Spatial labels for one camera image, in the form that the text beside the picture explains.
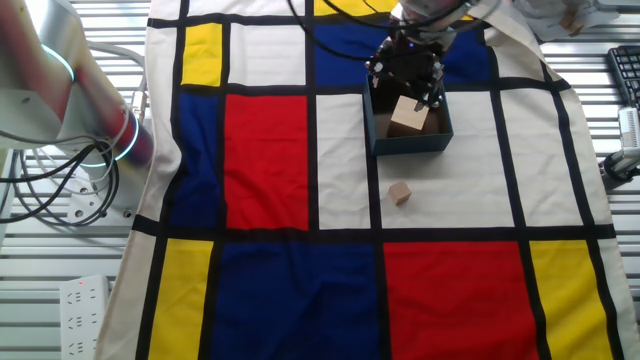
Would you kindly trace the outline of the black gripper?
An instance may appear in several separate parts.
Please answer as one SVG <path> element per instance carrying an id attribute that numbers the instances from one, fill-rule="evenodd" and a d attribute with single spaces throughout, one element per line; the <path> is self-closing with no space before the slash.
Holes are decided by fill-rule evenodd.
<path id="1" fill-rule="evenodd" d="M 414 94 L 419 94 L 416 112 L 440 105 L 444 66 L 438 53 L 433 53 L 429 47 L 386 39 L 366 62 L 366 67 L 374 88 L 394 77 L 407 84 Z"/>

